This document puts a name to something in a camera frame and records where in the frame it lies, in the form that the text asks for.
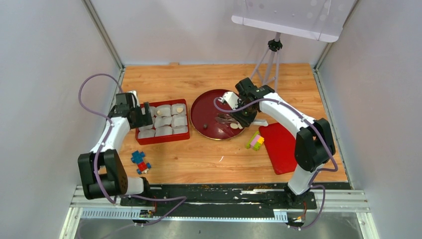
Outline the red box lid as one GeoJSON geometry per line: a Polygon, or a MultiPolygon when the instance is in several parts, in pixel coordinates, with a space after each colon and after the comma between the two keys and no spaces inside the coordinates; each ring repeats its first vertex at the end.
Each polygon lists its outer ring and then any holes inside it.
{"type": "Polygon", "coordinates": [[[294,172],[296,140],[291,133],[279,123],[259,127],[260,135],[276,175],[294,172]]]}

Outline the dark red round tray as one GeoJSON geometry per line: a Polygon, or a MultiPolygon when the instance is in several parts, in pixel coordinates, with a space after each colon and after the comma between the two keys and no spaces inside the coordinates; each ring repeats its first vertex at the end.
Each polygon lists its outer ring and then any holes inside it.
{"type": "Polygon", "coordinates": [[[190,120],[193,127],[203,136],[214,140],[231,139],[241,134],[244,129],[232,129],[228,123],[218,123],[215,120],[217,114],[222,113],[218,110],[213,101],[215,98],[223,96],[228,90],[214,89],[199,95],[191,105],[190,120]]]}

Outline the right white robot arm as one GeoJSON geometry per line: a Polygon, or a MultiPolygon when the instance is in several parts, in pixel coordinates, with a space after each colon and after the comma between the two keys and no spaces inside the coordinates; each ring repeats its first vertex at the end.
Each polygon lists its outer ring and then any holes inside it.
{"type": "Polygon", "coordinates": [[[311,183],[322,167],[333,158],[335,146],[329,122],[314,119],[284,101],[271,87],[258,87],[249,78],[239,81],[237,99],[231,116],[242,127],[249,127],[258,112],[273,118],[295,139],[294,159],[297,166],[285,186],[284,201],[296,208],[303,203],[311,183]]]}

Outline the blue red toy car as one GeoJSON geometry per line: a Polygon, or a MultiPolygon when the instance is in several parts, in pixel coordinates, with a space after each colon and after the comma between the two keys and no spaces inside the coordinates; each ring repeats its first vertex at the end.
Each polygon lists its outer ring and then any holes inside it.
{"type": "Polygon", "coordinates": [[[133,152],[131,157],[131,162],[136,164],[137,166],[137,173],[140,174],[146,174],[148,173],[149,169],[151,168],[150,163],[146,163],[144,161],[145,153],[143,151],[135,151],[133,152]]]}

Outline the red chocolate box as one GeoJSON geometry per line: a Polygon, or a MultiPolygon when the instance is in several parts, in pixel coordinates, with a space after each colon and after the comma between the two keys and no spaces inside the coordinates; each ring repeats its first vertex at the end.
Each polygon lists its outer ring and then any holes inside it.
{"type": "Polygon", "coordinates": [[[176,99],[150,103],[153,124],[136,129],[140,145],[190,139],[187,101],[176,99]]]}

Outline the white board on tripod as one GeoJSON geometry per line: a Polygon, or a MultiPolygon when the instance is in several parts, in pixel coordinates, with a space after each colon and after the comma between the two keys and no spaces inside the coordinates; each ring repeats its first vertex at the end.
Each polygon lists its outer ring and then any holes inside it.
{"type": "Polygon", "coordinates": [[[333,43],[354,0],[236,0],[231,20],[240,25],[333,43]]]}

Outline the metal tongs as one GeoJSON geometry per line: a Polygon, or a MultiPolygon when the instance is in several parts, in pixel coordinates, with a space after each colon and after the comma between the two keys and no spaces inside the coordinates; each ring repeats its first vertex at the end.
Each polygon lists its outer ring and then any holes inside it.
{"type": "MultiPolygon", "coordinates": [[[[231,117],[228,114],[219,113],[215,117],[215,120],[218,123],[228,123],[228,124],[235,123],[235,124],[238,125],[238,128],[241,128],[242,127],[242,125],[240,124],[239,121],[237,121],[236,119],[234,119],[233,117],[231,117]]],[[[268,122],[265,119],[255,119],[250,125],[268,126],[269,124],[268,124],[268,122]]]]}

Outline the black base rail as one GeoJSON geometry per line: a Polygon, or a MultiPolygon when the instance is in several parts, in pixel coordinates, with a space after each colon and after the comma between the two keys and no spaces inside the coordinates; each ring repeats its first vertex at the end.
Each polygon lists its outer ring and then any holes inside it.
{"type": "Polygon", "coordinates": [[[192,218],[270,218],[274,209],[317,209],[313,192],[294,203],[286,183],[151,185],[140,198],[124,197],[122,206],[152,206],[154,216],[192,218]]]}

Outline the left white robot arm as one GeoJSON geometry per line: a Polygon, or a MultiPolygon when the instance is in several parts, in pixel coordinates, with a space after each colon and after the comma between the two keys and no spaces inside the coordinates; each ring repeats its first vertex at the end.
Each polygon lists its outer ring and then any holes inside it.
{"type": "Polygon", "coordinates": [[[146,178],[129,177],[118,154],[132,129],[152,123],[150,105],[145,105],[143,109],[136,91],[117,94],[99,141],[90,152],[78,157],[82,188],[88,200],[133,194],[141,206],[152,201],[146,178]]]}

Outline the grey tripod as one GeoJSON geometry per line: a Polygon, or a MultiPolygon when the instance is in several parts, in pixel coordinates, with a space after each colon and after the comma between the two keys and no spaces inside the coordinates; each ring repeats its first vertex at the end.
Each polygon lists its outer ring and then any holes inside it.
{"type": "Polygon", "coordinates": [[[254,76],[258,76],[262,85],[268,85],[270,83],[274,83],[274,90],[277,91],[278,89],[278,79],[279,79],[279,71],[280,71],[280,51],[283,48],[283,44],[281,42],[281,33],[276,32],[275,37],[272,40],[269,40],[267,43],[267,49],[263,53],[262,57],[255,65],[250,79],[252,80],[254,76]],[[261,65],[264,63],[264,60],[267,58],[265,74],[261,75],[259,69],[261,65]]]}

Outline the green pink toy blocks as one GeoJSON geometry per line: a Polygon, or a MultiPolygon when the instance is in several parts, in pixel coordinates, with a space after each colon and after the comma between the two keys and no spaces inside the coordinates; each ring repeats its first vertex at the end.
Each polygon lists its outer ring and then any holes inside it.
{"type": "Polygon", "coordinates": [[[253,149],[255,151],[258,151],[262,144],[264,143],[264,137],[261,136],[259,131],[256,131],[254,135],[251,137],[251,139],[247,142],[245,148],[246,149],[253,149]]]}

